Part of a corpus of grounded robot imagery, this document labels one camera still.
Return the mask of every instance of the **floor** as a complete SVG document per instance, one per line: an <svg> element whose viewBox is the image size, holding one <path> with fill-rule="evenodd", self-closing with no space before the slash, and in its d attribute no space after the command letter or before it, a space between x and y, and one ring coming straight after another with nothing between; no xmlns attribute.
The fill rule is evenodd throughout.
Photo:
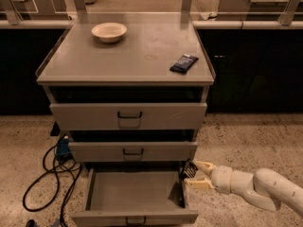
<svg viewBox="0 0 303 227"><path fill-rule="evenodd" d="M0 116L0 225L26 226L33 218L40 227L58 225L62 196L71 178L61 176L62 190L47 209L31 213L22 205L23 196L43 170L46 151L57 137L50 136L52 116ZM195 159L217 166L231 166L254 173L268 167L303 186L303 114L208 114L198 137ZM65 208L68 226L76 226L71 213L81 211L87 178L81 173L70 202ZM27 198L29 207L40 207L54 193L53 176L41 180ZM236 195L215 190L188 190L191 209L199 211L195 224L187 227L285 227L303 226L303 218L285 204L277 212L249 205Z"/></svg>

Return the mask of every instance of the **drawer cabinet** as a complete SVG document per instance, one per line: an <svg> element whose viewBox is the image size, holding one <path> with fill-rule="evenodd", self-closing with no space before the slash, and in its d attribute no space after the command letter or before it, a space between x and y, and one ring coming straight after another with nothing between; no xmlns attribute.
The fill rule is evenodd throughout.
<svg viewBox="0 0 303 227"><path fill-rule="evenodd" d="M194 158L214 74L183 16L82 14L40 68L38 83L61 134L88 173L83 210L71 214L77 226L180 225L197 218L179 174ZM108 21L128 32L116 44L97 44L91 28ZM199 59L185 75L171 72L183 53Z"/></svg>

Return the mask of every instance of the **bowl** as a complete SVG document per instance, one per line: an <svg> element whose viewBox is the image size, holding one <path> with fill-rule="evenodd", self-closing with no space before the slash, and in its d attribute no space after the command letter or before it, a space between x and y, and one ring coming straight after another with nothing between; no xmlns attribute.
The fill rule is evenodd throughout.
<svg viewBox="0 0 303 227"><path fill-rule="evenodd" d="M115 43L126 33L127 28L119 23L103 23L92 28L92 34L105 43Z"/></svg>

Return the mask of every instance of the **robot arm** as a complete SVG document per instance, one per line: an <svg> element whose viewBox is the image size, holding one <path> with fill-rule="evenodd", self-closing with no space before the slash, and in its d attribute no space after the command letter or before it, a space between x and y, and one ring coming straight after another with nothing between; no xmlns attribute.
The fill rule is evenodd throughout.
<svg viewBox="0 0 303 227"><path fill-rule="evenodd" d="M219 193L239 195L251 205L269 211L279 210L284 202L303 217L303 188L273 170L260 168L252 174L211 163L194 161L193 164L210 178ZM187 179L186 183L191 185L194 181Z"/></svg>

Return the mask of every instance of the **drawer handle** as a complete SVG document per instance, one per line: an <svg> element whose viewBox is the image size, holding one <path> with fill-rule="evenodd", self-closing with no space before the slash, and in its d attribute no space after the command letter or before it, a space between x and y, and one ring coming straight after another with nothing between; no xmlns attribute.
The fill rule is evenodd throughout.
<svg viewBox="0 0 303 227"><path fill-rule="evenodd" d="M143 222L141 222L141 223L130 223L128 218L126 218L125 220L126 220L127 226L142 226L142 225L145 225L145 223L146 223L146 217L144 217Z"/></svg>
<svg viewBox="0 0 303 227"><path fill-rule="evenodd" d="M132 118L140 118L140 117L142 117L142 114L143 114L142 111L140 111L139 115L135 115L135 116L122 116L122 115L121 115L121 112L118 112L118 113L117 113L117 117L118 117L118 118L124 118L124 119L125 119L125 118L126 118L126 119L132 119Z"/></svg>
<svg viewBox="0 0 303 227"><path fill-rule="evenodd" d="M126 149L123 149L123 155L143 155L143 152L144 152L143 148L138 153L128 153L128 152L126 152Z"/></svg>

